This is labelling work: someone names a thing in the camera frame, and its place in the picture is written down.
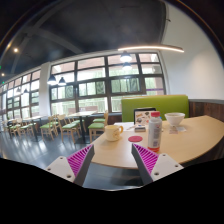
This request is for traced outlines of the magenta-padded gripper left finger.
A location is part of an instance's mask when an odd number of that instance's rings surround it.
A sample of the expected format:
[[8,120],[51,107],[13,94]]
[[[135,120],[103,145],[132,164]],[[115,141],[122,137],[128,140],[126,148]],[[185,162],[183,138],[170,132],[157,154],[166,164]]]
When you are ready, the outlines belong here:
[[59,156],[46,171],[82,186],[94,154],[94,145],[90,144],[68,157]]

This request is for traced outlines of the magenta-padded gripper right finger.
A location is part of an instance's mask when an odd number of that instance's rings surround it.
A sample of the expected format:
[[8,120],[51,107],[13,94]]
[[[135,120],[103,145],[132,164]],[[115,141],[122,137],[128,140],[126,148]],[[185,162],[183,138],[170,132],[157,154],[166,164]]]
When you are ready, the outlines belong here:
[[183,166],[168,154],[157,154],[138,144],[132,145],[132,155],[144,185],[183,169]]

